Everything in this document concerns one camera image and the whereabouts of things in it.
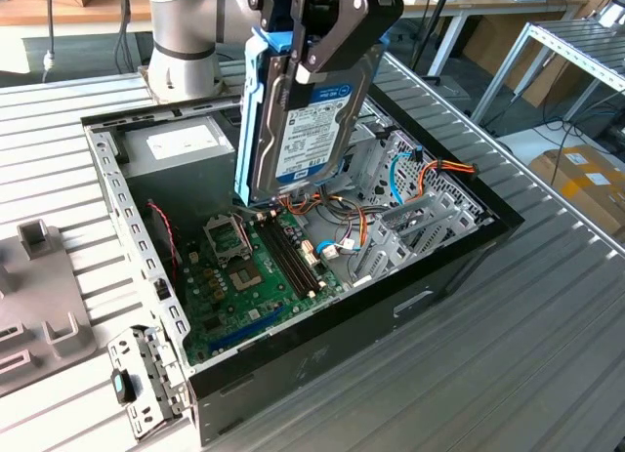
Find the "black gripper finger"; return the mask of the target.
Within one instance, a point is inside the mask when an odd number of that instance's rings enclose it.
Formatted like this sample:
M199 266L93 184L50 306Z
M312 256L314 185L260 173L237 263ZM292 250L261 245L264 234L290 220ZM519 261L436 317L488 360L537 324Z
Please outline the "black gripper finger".
M355 65L403 13L403 0L292 0L287 73L319 82Z
M260 13L261 28L266 32L272 31L273 0L247 0L247 2L252 11Z

